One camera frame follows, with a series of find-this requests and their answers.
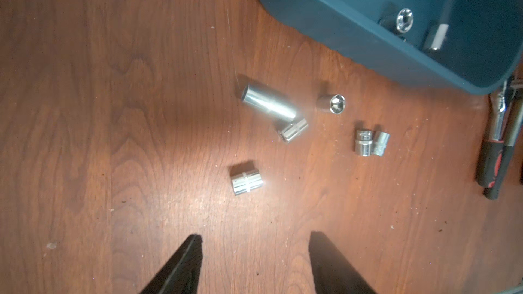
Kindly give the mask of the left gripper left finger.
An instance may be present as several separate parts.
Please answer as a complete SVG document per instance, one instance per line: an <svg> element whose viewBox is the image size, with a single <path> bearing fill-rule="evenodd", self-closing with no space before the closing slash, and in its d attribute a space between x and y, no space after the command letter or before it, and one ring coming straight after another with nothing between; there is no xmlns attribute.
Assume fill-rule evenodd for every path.
<svg viewBox="0 0 523 294"><path fill-rule="evenodd" d="M202 237L192 234L140 293L197 293L202 260Z"/></svg>

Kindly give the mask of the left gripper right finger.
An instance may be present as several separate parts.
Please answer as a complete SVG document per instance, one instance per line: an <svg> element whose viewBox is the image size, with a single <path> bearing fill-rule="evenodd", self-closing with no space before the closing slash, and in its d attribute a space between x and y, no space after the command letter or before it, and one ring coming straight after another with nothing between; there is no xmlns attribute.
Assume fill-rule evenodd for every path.
<svg viewBox="0 0 523 294"><path fill-rule="evenodd" d="M309 257L316 293L376 293L323 232L311 232Z"/></svg>

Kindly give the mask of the chrome socket pair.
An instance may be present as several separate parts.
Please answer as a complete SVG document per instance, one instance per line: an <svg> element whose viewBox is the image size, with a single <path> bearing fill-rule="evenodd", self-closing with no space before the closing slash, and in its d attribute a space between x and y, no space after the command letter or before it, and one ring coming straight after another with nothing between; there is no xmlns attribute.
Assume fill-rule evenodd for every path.
<svg viewBox="0 0 523 294"><path fill-rule="evenodd" d="M249 193L264 185L264 181L258 170L244 171L241 174L233 176L231 181L235 195Z"/></svg>

